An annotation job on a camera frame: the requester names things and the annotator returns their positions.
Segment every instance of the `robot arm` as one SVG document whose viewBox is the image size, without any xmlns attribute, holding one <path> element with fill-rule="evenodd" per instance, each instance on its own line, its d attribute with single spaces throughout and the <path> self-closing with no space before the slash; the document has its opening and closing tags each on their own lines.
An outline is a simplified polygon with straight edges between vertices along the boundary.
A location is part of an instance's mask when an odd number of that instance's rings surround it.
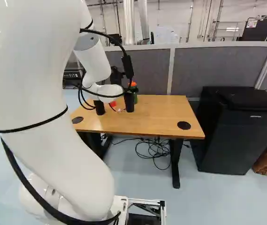
<svg viewBox="0 0 267 225">
<path fill-rule="evenodd" d="M 85 2 L 82 2 L 81 29 L 93 29 L 94 24 Z M 100 41 L 99 35 L 81 32 L 74 47 L 74 53 L 87 71 L 82 85 L 84 88 L 102 95 L 119 95 L 123 89 L 119 85 L 97 85 L 96 82 L 109 78 L 111 68 Z M 93 100 L 104 103 L 114 101 L 114 98 L 98 97 L 88 94 Z"/>
<path fill-rule="evenodd" d="M 77 41 L 80 28 L 90 23 L 83 0 L 0 0 L 1 131 L 37 124 L 65 110 L 62 74 L 73 49 L 87 70 L 84 87 L 101 94 L 122 92 L 95 84 L 109 77 L 110 66 L 96 36 L 82 33 Z M 87 221 L 107 218 L 114 199 L 112 174 L 77 135 L 68 112 L 42 126 L 4 133 L 2 139 L 39 177 L 37 183 L 67 200 L 65 213 L 73 211 Z"/>
</svg>

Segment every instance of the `floor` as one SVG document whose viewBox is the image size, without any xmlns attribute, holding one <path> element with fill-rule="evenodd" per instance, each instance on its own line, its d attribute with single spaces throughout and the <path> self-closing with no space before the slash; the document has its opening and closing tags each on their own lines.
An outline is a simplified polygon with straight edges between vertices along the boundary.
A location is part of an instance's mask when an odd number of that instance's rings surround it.
<svg viewBox="0 0 267 225">
<path fill-rule="evenodd" d="M 64 94 L 70 110 L 75 110 L 76 93 L 68 90 Z M 253 171 L 245 176 L 198 172 L 191 150 L 183 146 L 179 163 L 181 188 L 177 190 L 172 188 L 170 170 L 160 171 L 151 160 L 138 158 L 135 144 L 133 140 L 112 146 L 106 157 L 117 195 L 165 200 L 168 225 L 267 224 L 266 176 Z M 162 167 L 166 163 L 168 158 L 158 161 Z M 23 210 L 18 201 L 18 187 L 19 181 L 0 144 L 0 225 L 41 225 Z"/>
</svg>

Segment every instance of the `ceiling pipe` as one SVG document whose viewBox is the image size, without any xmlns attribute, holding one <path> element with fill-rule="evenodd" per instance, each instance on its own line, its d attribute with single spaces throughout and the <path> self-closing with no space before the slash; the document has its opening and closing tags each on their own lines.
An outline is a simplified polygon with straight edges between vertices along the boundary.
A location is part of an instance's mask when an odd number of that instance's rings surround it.
<svg viewBox="0 0 267 225">
<path fill-rule="evenodd" d="M 138 0 L 139 17 L 141 21 L 143 40 L 149 40 L 149 22 L 147 11 L 147 0 Z"/>
<path fill-rule="evenodd" d="M 88 7 L 92 7 L 92 6 L 105 6 L 105 5 L 111 5 L 111 4 L 116 4 L 116 3 L 123 3 L 123 1 L 115 1 L 115 2 L 105 2 L 105 3 L 98 3 L 98 4 L 89 4 L 87 5 Z"/>
<path fill-rule="evenodd" d="M 191 31 L 191 19 L 193 16 L 193 9 L 194 9 L 194 0 L 191 1 L 191 7 L 190 7 L 190 18 L 189 18 L 189 24 L 188 24 L 188 32 L 186 34 L 186 40 L 185 42 L 188 43 L 190 40 L 190 31 Z"/>
<path fill-rule="evenodd" d="M 125 45 L 135 45 L 134 0 L 124 0 Z"/>
</svg>

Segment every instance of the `black table frame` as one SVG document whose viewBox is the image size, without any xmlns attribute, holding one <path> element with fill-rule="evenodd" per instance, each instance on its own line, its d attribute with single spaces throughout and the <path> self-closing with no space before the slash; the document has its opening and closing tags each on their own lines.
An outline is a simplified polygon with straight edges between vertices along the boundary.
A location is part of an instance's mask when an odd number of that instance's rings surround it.
<svg viewBox="0 0 267 225">
<path fill-rule="evenodd" d="M 81 139 L 95 152 L 102 160 L 108 152 L 108 149 L 112 143 L 113 135 L 107 135 L 106 140 L 101 140 L 101 134 L 90 132 L 78 132 Z M 180 176 L 178 163 L 181 155 L 181 148 L 183 145 L 183 139 L 169 139 L 169 146 L 171 151 L 171 168 L 172 168 L 172 180 L 173 188 L 180 188 Z"/>
</svg>

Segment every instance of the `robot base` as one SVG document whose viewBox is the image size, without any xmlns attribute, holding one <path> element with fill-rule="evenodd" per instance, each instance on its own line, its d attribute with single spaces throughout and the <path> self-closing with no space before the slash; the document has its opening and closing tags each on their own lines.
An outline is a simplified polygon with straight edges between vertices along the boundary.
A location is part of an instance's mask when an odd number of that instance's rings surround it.
<svg viewBox="0 0 267 225">
<path fill-rule="evenodd" d="M 143 210 L 143 214 L 133 214 L 131 207 Z M 162 200 L 145 200 L 115 196 L 111 208 L 112 215 L 121 211 L 118 225 L 166 225 L 166 204 Z"/>
</svg>

